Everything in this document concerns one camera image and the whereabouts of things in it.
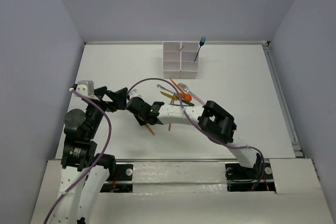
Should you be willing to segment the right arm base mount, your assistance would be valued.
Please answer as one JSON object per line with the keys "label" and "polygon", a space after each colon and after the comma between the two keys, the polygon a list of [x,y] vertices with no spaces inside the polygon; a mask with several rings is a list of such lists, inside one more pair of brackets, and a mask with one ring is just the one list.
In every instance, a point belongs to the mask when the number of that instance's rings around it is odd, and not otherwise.
{"label": "right arm base mount", "polygon": [[[225,177],[229,192],[248,192],[253,189],[258,181],[254,174],[248,175],[238,163],[225,164]],[[270,162],[265,163],[264,176],[254,191],[276,191],[274,177]]]}

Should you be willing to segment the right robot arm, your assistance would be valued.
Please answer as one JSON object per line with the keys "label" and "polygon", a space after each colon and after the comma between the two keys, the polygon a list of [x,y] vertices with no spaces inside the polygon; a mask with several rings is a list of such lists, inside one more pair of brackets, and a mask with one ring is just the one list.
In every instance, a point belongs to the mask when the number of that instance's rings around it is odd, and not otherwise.
{"label": "right robot arm", "polygon": [[125,109],[140,125],[193,125],[212,142],[228,148],[246,177],[253,178],[261,171],[261,154],[237,132],[234,117],[214,101],[207,101],[203,106],[181,107],[163,102],[150,105],[140,97],[132,97]]}

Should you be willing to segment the silver fork pink handle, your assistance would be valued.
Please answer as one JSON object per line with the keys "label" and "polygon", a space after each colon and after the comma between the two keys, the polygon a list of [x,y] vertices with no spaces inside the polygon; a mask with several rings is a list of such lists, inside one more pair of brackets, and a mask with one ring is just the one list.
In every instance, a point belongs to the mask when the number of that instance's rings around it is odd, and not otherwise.
{"label": "silver fork pink handle", "polygon": [[193,93],[187,85],[185,85],[184,83],[178,83],[178,86],[185,91],[186,93],[190,94],[195,100],[197,100],[200,104],[205,105],[206,103],[199,98],[195,93]]}

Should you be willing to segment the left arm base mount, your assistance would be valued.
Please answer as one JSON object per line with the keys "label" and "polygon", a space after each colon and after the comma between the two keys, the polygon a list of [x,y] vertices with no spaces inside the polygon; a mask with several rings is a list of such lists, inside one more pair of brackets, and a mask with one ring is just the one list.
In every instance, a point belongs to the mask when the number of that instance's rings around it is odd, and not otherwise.
{"label": "left arm base mount", "polygon": [[110,175],[102,185],[100,193],[131,193],[133,192],[133,164],[117,163],[114,175]]}

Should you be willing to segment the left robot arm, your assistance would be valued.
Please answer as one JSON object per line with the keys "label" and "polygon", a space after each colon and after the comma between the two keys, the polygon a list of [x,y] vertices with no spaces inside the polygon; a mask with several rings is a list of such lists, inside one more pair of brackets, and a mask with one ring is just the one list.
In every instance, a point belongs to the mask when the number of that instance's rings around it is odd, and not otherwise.
{"label": "left robot arm", "polygon": [[102,119],[112,124],[107,112],[124,110],[127,88],[116,92],[107,87],[95,89],[92,81],[79,81],[70,92],[87,103],[85,111],[73,109],[64,118],[64,147],[58,198],[44,223],[89,223],[93,207],[107,179],[116,176],[116,160],[104,151],[96,153],[93,138]]}

